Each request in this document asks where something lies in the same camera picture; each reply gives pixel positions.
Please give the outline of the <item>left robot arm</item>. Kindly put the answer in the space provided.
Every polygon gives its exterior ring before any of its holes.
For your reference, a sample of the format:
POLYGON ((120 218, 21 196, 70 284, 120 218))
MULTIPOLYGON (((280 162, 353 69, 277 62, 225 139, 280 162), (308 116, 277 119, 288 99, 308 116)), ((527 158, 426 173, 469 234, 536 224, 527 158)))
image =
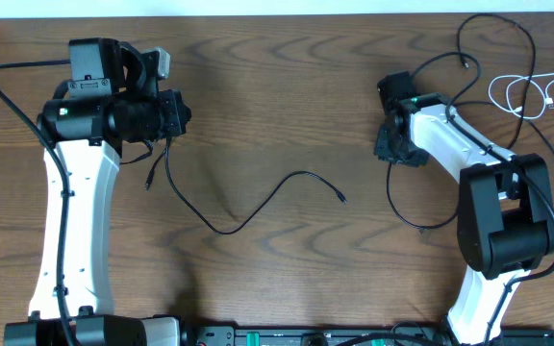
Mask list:
POLYGON ((30 123, 44 147, 47 216, 38 283, 7 345, 179 345, 172 316, 114 312, 109 277, 110 212, 124 142, 151 145, 186 130, 177 90, 160 89, 170 57, 109 38, 69 43, 71 76, 30 123))

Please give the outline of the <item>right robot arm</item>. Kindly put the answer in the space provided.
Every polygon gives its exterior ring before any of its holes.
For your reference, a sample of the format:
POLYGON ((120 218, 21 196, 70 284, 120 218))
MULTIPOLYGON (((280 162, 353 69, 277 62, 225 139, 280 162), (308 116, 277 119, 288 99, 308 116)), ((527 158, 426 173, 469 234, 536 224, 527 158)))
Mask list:
POLYGON ((434 158, 459 185, 457 239, 466 262, 459 296, 446 316, 452 343, 483 345, 517 287, 554 254, 554 210, 545 161, 495 145, 438 93, 416 91, 397 72, 377 84, 385 114, 374 154, 419 167, 434 158))

